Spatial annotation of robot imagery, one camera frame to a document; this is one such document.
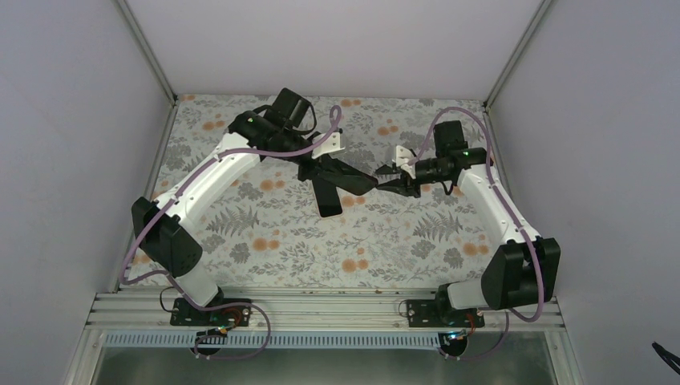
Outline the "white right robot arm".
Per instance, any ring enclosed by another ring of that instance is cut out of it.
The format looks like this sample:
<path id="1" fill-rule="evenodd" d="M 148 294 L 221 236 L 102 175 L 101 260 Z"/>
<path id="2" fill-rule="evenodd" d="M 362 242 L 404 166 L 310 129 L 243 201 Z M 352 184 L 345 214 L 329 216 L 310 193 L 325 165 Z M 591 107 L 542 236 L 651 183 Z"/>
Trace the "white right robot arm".
<path id="1" fill-rule="evenodd" d="M 561 248 L 553 238 L 539 234 L 519 213 L 484 148 L 472 148 L 458 120 L 433 127 L 435 156 L 417 160 L 415 153 L 398 146 L 391 164 L 377 174 L 396 178 L 378 189 L 418 198 L 424 184 L 446 184 L 468 198 L 496 246 L 491 261 L 476 280 L 443 284 L 435 295 L 434 314 L 443 326 L 454 326 L 469 310 L 510 310 L 536 306 L 534 321 L 552 295 Z"/>

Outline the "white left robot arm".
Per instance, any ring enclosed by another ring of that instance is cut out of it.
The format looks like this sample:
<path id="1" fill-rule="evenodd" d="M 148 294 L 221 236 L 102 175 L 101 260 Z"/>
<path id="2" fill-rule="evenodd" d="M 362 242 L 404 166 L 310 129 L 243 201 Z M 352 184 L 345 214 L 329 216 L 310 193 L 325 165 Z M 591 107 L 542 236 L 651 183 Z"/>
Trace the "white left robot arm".
<path id="1" fill-rule="evenodd" d="M 223 314 L 221 289 L 200 259 L 203 249 L 192 235 L 200 217 L 240 176 L 264 159 L 289 161 L 298 167 L 300 181 L 323 180 L 355 196 L 378 185 L 378 180 L 332 155 L 344 149 L 339 123 L 342 109 L 330 109 L 330 129 L 320 135 L 300 125 L 313 104 L 282 88 L 271 104 L 237 115 L 218 145 L 178 184 L 154 200 L 138 198 L 132 205 L 135 240 L 125 261 L 143 251 L 160 265 L 164 275 L 202 324 Z"/>

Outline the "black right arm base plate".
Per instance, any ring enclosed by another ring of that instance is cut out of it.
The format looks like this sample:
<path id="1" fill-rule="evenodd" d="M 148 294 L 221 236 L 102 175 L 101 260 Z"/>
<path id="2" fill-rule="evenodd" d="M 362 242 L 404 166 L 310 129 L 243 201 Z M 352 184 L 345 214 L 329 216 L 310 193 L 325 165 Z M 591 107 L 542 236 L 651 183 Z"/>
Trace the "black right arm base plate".
<path id="1" fill-rule="evenodd" d="M 406 317 L 411 328 L 484 327 L 484 316 L 477 309 L 456 310 L 434 299 L 405 301 Z"/>

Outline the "black smartphone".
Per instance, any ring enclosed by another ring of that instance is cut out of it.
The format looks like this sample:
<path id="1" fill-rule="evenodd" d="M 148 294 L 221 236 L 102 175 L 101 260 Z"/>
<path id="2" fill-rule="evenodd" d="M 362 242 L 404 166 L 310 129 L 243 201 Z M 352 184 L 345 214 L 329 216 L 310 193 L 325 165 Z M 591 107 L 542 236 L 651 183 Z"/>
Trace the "black smartphone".
<path id="1" fill-rule="evenodd" d="M 312 187 L 321 218 L 336 217 L 343 213 L 342 203 L 335 185 L 323 179 L 312 179 Z"/>

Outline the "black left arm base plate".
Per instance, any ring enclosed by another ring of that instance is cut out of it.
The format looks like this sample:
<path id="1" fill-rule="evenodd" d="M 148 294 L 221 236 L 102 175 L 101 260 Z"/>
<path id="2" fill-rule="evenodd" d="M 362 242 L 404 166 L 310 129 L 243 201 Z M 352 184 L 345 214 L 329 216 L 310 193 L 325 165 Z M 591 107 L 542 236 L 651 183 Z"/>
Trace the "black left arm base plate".
<path id="1" fill-rule="evenodd" d="M 219 310 L 198 310 L 183 298 L 174 301 L 169 324 L 171 326 L 201 326 L 215 328 L 233 328 L 248 326 L 251 314 L 250 299 L 224 298 L 216 306 L 228 304 Z"/>

